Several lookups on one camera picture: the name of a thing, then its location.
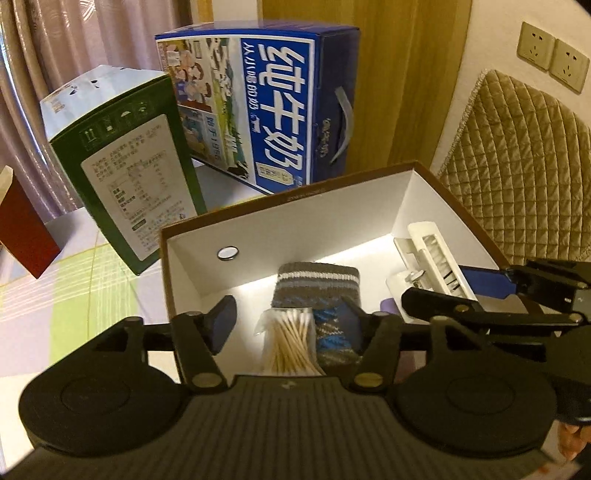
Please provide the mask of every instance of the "brown box rim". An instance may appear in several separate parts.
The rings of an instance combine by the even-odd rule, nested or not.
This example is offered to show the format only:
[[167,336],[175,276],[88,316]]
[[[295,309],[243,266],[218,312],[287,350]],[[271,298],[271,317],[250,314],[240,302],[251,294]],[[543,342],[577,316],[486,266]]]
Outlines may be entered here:
[[[213,225],[214,223],[224,222],[226,220],[231,220],[233,218],[248,215],[260,210],[265,210],[303,198],[312,197],[320,193],[330,192],[332,190],[348,187],[350,185],[364,181],[374,180],[380,177],[394,175],[410,170],[416,171],[423,178],[423,180],[425,180],[431,186],[431,188],[433,188],[433,190],[435,190],[437,194],[452,208],[454,213],[464,222],[464,224],[482,244],[484,249],[488,252],[499,269],[509,266],[507,258],[504,256],[503,252],[496,245],[496,243],[494,243],[492,238],[485,232],[480,224],[478,224],[476,219],[466,210],[466,208],[453,196],[453,194],[443,186],[443,184],[435,177],[435,175],[433,175],[433,173],[431,173],[429,169],[418,162],[404,163],[380,168],[378,170],[353,173],[343,177],[337,177],[335,179],[306,185],[295,190],[287,190],[283,193],[259,197],[245,203],[239,203],[237,205],[229,206],[220,210],[214,210],[210,213],[173,223],[162,228],[160,232],[160,252],[162,259],[164,295],[168,318],[171,319],[177,314],[174,308],[173,289],[170,281],[170,268],[168,266],[168,239],[180,235],[181,233],[186,233],[208,225]],[[533,307],[536,312],[539,311],[539,307],[536,308],[532,305],[526,306],[528,307],[528,310]]]

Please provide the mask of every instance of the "beige quilted cover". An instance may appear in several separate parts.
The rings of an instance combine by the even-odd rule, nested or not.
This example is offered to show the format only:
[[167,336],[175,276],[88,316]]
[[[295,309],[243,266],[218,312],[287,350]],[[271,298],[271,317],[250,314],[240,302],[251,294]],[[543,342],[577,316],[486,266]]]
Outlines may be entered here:
[[507,259],[591,253],[590,130],[557,99],[481,75],[440,180]]

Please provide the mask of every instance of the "human hand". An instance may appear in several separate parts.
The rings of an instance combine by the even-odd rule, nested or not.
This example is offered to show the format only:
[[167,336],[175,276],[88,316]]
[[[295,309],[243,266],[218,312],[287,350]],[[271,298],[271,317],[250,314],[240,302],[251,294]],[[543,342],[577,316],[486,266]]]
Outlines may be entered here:
[[591,426],[576,427],[566,423],[558,426],[558,449],[568,460],[573,460],[591,442]]

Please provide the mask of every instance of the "cotton swab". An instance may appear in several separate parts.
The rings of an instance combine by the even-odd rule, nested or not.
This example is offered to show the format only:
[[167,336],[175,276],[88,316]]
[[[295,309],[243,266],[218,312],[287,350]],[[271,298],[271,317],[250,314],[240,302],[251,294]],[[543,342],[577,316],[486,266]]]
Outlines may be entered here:
[[310,326],[314,322],[311,309],[270,309],[263,313],[261,322],[265,332],[264,374],[323,375],[310,352]]

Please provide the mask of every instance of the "knitted sock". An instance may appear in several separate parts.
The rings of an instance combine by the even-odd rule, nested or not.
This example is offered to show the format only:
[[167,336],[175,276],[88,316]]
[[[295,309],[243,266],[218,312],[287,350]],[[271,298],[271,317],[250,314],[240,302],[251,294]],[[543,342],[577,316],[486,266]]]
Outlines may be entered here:
[[359,271],[340,265],[295,262],[278,272],[272,307],[313,309],[316,358],[320,367],[354,364],[359,356],[339,328],[336,305],[341,297],[359,304]]

